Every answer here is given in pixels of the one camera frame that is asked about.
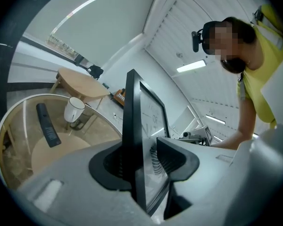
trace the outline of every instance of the yellow shirt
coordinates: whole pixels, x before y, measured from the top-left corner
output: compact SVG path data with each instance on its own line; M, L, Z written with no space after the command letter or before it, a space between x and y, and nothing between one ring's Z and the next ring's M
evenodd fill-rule
M277 29L280 29L280 26L277 26L277 21L274 20L276 15L271 6L262 6L262 12ZM261 22L259 22L258 25L277 34L272 29L264 26ZM261 67L256 70L250 70L247 67L244 70L243 82L245 85L245 97L252 100L258 117L262 121L270 123L270 127L273 128L276 125L275 117L261 94L261 88L283 61L283 47L281 50L278 49L278 47L265 38L256 27L254 27L254 30L263 50L264 62ZM237 83L237 94L238 97L240 97L239 83Z

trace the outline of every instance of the white mug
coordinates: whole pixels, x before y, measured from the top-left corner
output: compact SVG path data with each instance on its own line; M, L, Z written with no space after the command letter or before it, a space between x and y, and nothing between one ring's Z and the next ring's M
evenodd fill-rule
M71 97L65 107L64 119L70 123L75 122L83 113L84 109L85 104L82 100L76 97Z

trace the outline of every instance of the person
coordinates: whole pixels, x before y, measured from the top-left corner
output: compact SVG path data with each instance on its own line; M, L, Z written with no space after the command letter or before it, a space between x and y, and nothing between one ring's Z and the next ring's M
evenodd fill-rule
M239 99L239 124L237 131L215 147L237 149L245 140L252 139L256 114L270 127L276 125L275 117L261 94L261 88L268 81L283 60L283 26L270 5L263 5L261 11L276 29L258 21L251 26L235 17L222 22L205 24L202 32L204 51L215 54L227 71L243 76L245 98L241 98L241 84L237 83ZM268 30L281 41L272 43L262 34L260 27Z

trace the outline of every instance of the round table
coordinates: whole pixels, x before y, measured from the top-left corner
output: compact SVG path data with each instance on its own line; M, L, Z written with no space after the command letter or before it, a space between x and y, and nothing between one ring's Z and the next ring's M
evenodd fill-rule
M120 131L102 114L86 105L79 126L67 126L68 97L40 94L13 105L0 123L0 177L12 189L55 160L89 146L119 140ZM41 128L37 105L44 103L61 144L49 147Z

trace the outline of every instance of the dark hair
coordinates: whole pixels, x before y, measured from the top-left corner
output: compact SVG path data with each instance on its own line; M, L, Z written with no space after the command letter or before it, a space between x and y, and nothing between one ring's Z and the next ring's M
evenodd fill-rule
M232 32L237 33L238 38L242 39L244 43L253 43L255 41L256 34L251 25L235 17L227 17L223 20L223 22L225 21L232 24ZM221 60L220 62L222 67L231 73L242 73L246 67L245 62L240 58Z

